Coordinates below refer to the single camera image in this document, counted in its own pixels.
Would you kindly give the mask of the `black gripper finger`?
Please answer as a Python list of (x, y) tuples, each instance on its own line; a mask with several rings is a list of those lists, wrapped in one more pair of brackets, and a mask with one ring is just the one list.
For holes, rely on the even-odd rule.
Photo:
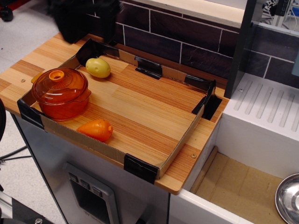
[(99, 17), (99, 25), (95, 30), (105, 43), (110, 43), (115, 35), (116, 20), (121, 11), (121, 3), (119, 0), (96, 0), (94, 4), (96, 16)]
[(80, 30), (73, 0), (49, 0), (48, 12), (66, 42), (75, 43), (79, 40)]

